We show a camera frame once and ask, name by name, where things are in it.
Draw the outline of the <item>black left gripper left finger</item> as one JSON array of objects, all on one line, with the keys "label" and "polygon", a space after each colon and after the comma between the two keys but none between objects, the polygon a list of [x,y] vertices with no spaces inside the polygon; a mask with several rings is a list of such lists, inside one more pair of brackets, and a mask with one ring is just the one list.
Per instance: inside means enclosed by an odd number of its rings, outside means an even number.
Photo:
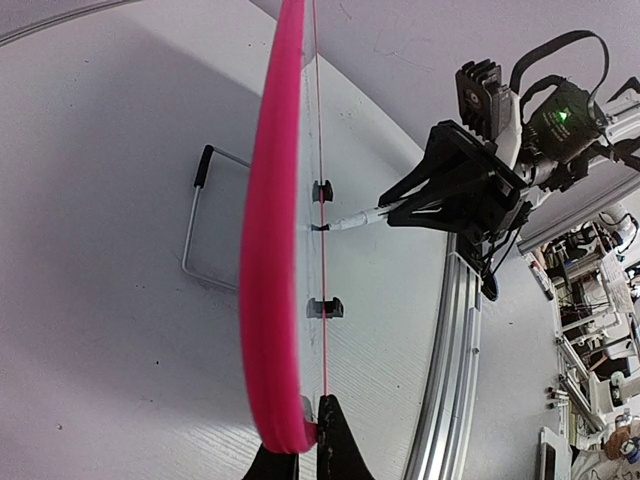
[{"label": "black left gripper left finger", "polygon": [[260,445],[243,480],[298,480],[299,455],[274,453]]}]

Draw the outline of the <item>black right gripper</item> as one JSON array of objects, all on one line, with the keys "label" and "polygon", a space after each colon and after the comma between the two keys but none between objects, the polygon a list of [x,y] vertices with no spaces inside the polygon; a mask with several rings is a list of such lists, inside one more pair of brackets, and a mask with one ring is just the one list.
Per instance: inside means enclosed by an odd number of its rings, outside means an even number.
[{"label": "black right gripper", "polygon": [[429,133],[422,160],[383,193],[378,206],[399,202],[394,227],[457,233],[474,244],[498,242],[511,229],[526,185],[494,153],[453,121]]}]

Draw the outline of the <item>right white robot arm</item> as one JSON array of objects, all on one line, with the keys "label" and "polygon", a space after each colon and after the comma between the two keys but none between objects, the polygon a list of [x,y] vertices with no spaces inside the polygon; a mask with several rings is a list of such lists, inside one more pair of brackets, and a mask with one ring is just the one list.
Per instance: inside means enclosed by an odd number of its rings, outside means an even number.
[{"label": "right white robot arm", "polygon": [[584,178],[596,156],[637,169],[639,126],[633,104],[606,115],[588,91],[549,75],[523,96],[484,80],[456,78],[463,122],[431,128],[422,161],[381,195],[391,226],[424,227],[493,243],[524,225],[529,190],[566,191]]}]

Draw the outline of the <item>white marker pen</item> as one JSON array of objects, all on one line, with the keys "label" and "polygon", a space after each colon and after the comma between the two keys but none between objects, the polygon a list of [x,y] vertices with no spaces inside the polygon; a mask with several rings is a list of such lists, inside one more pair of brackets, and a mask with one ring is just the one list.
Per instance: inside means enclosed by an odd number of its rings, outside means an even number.
[{"label": "white marker pen", "polygon": [[311,230],[314,232],[341,231],[366,226],[385,220],[393,209],[394,207],[390,205],[362,210],[323,225],[311,225]]}]

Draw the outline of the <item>pink framed whiteboard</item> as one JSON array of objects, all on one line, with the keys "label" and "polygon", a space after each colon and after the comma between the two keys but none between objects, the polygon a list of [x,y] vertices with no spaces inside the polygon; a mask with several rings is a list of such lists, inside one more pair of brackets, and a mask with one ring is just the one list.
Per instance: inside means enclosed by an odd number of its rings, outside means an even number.
[{"label": "pink framed whiteboard", "polygon": [[315,3],[283,2],[251,160],[239,268],[248,400],[263,446],[276,454],[314,447],[327,383],[318,66]]}]

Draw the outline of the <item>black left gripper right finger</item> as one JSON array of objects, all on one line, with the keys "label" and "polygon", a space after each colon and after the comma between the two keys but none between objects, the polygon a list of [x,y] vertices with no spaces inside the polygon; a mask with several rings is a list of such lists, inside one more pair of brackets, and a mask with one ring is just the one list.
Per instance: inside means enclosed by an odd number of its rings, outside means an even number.
[{"label": "black left gripper right finger", "polygon": [[337,397],[320,398],[317,421],[316,478],[374,480]]}]

